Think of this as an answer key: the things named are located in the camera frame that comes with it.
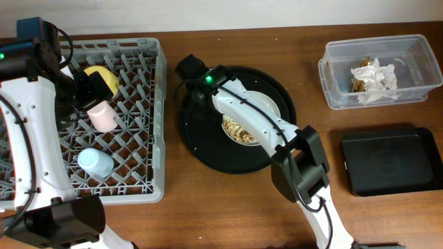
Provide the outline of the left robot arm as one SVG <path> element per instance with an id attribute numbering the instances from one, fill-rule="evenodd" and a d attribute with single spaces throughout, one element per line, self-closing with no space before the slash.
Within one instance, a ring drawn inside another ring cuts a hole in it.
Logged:
<path id="1" fill-rule="evenodd" d="M 71 74 L 62 36 L 34 17 L 19 20 L 17 41 L 1 46 L 1 111 L 16 177 L 16 213 L 2 218 L 2 235 L 36 248 L 133 248 L 106 224 L 99 196 L 77 197 L 58 136 L 80 111 L 98 131 L 114 129 L 118 79 L 102 66 Z"/>

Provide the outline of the pink cup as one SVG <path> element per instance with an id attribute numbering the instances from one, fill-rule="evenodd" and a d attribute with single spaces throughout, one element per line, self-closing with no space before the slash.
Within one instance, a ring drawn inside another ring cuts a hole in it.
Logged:
<path id="1" fill-rule="evenodd" d="M 114 130 L 118 123 L 118 114 L 111 107 L 108 101 L 104 100 L 87 111 L 93 127 L 102 133 Z"/>

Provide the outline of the white napkin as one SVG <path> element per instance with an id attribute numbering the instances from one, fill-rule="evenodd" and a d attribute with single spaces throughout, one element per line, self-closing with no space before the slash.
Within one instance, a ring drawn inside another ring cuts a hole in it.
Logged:
<path id="1" fill-rule="evenodd" d="M 367 104 L 381 98 L 398 99 L 399 95 L 394 92 L 398 88 L 394 64 L 381 66 L 375 58 L 369 66 L 352 68 L 350 71 L 353 78 L 364 81 L 365 91 L 358 96 L 359 103 Z"/>

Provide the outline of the light blue cup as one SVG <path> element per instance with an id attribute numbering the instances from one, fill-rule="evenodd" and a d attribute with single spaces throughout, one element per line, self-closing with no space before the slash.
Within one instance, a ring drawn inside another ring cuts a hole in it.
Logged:
<path id="1" fill-rule="evenodd" d="M 106 178 L 114 168 L 114 159 L 103 151 L 87 148 L 78 154 L 78 164 L 86 173 Z"/>

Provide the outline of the grey plate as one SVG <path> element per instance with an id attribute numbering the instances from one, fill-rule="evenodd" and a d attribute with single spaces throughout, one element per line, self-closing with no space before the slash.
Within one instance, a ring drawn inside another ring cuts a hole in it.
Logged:
<path id="1" fill-rule="evenodd" d="M 274 115 L 276 115 L 278 117 L 281 116 L 280 110 L 279 110 L 277 104 L 269 96 L 265 95 L 264 93 L 258 92 L 258 91 L 249 91 L 249 94 L 255 100 L 257 100 L 261 105 L 263 105 L 267 110 L 271 111 Z M 244 145 L 244 146 L 251 146 L 252 147 L 252 146 L 258 146 L 259 144 L 260 143 L 257 141 L 256 143 L 254 143 L 252 145 Z"/>

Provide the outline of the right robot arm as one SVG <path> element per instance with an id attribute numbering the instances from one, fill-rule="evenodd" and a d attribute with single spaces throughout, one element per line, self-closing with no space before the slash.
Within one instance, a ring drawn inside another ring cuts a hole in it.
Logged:
<path id="1" fill-rule="evenodd" d="M 278 117 L 225 66 L 208 68 L 188 55 L 175 72 L 187 90 L 186 111 L 194 113 L 201 107 L 229 116 L 259 142 L 271 160 L 274 186 L 288 201 L 300 206 L 318 248 L 362 248 L 345 229 L 332 201 L 329 163 L 315 129 L 300 129 Z"/>

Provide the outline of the food scraps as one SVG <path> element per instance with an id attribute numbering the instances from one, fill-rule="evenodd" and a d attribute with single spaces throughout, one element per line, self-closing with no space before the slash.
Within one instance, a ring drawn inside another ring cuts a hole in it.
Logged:
<path id="1" fill-rule="evenodd" d="M 222 127 L 228 136 L 236 142 L 243 145 L 252 145 L 257 142 L 249 132 L 229 116 L 223 115 Z"/>

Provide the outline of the yellow bowl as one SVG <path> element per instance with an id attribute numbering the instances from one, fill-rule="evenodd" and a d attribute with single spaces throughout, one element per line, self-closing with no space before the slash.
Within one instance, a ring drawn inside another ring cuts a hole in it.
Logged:
<path id="1" fill-rule="evenodd" d="M 118 93 L 118 88 L 120 86 L 120 83 L 118 81 L 118 78 L 107 68 L 103 66 L 90 66 L 86 69 L 84 69 L 84 72 L 90 76 L 93 73 L 99 73 L 102 79 L 105 81 L 111 92 L 113 93 L 113 96 L 116 97 Z"/>

